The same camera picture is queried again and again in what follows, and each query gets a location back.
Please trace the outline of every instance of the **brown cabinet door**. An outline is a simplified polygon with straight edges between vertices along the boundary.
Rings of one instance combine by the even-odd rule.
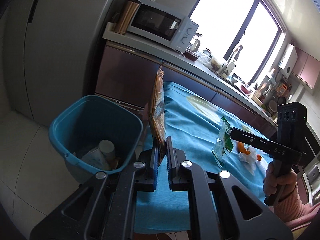
[[[211,100],[214,105],[236,115],[240,120],[252,126],[267,138],[271,138],[276,132],[276,128],[258,114],[252,113],[229,98],[217,93]]]
[[[159,65],[147,59],[106,47],[96,93],[144,107],[149,101]]]
[[[170,81],[177,83],[208,101],[211,101],[211,99],[217,93],[212,89],[198,83],[197,81],[175,72],[174,70],[166,67],[162,67],[162,70],[164,71],[163,82]]]
[[[300,78],[304,80],[311,88],[314,88],[320,72],[320,62],[314,57],[308,55],[306,64],[301,72]]]
[[[304,68],[304,65],[306,64],[308,54],[304,52],[303,50],[296,47],[296,52],[298,55],[298,59],[296,64],[294,65],[292,72],[295,73],[297,76],[301,75],[301,72]]]

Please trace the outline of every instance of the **microwave door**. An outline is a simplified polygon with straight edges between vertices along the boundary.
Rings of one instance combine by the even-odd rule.
[[[132,20],[131,26],[171,41],[180,23],[181,19],[157,8],[142,4]]]

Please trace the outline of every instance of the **kitchen counter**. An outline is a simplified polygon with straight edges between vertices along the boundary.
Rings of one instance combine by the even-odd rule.
[[[273,119],[267,116],[263,110],[249,97],[244,95],[241,91],[237,90],[228,82],[224,81],[212,71],[207,69],[204,65],[199,62],[193,62],[186,57],[184,57],[181,53],[178,53],[172,49],[169,49],[161,44],[153,42],[151,40],[147,40],[143,37],[126,33],[125,35],[115,33],[113,31],[106,31],[103,34],[103,38],[109,41],[113,41],[131,48],[138,49],[142,52],[153,55],[165,62],[168,62],[172,65],[179,67],[182,70],[185,70],[194,76],[202,79],[203,81],[211,84],[212,86],[228,93],[232,97],[238,99],[248,108],[253,110],[255,113],[262,116],[265,120],[271,123],[273,126],[276,126],[276,123]]]

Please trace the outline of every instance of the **water heater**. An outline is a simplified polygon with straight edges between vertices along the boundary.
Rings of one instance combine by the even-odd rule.
[[[297,59],[298,55],[295,46],[288,44],[278,64],[278,67],[285,78],[289,77]]]

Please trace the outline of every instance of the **window frame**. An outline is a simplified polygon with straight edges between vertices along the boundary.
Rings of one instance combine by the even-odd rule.
[[[193,6],[192,10],[190,11],[188,17],[191,17],[193,11],[196,9],[198,3],[199,3],[200,0],[197,0],[195,5]],[[225,53],[224,55],[224,59],[225,60],[228,60],[228,58],[230,57],[230,55],[232,54],[232,51],[234,49],[234,47],[240,42],[242,36],[244,35],[245,33],[245,30],[247,29],[252,17],[253,17],[253,14],[255,13],[259,3],[262,4],[262,6],[266,9],[266,11],[268,12],[268,14],[270,15],[270,17],[273,19],[273,21],[275,22],[276,26],[278,27],[278,31],[276,33],[276,36],[266,54],[266,56],[264,57],[263,61],[261,62],[260,66],[257,68],[257,71],[255,72],[255,74],[253,75],[253,77],[251,78],[251,80],[249,81],[249,84],[255,82],[257,80],[257,78],[259,77],[260,73],[262,72],[263,68],[265,67],[265,65],[267,64],[279,38],[280,38],[280,35],[282,33],[281,31],[281,27],[279,26],[278,22],[276,21],[276,19],[274,18],[274,16],[272,15],[272,13],[270,12],[270,10],[268,9],[268,7],[266,6],[266,4],[263,2],[263,0],[254,0],[249,12],[248,12],[248,15],[247,17],[245,18],[242,26],[240,27],[237,35],[235,36],[233,42],[231,43],[229,49],[227,50],[227,52]]]

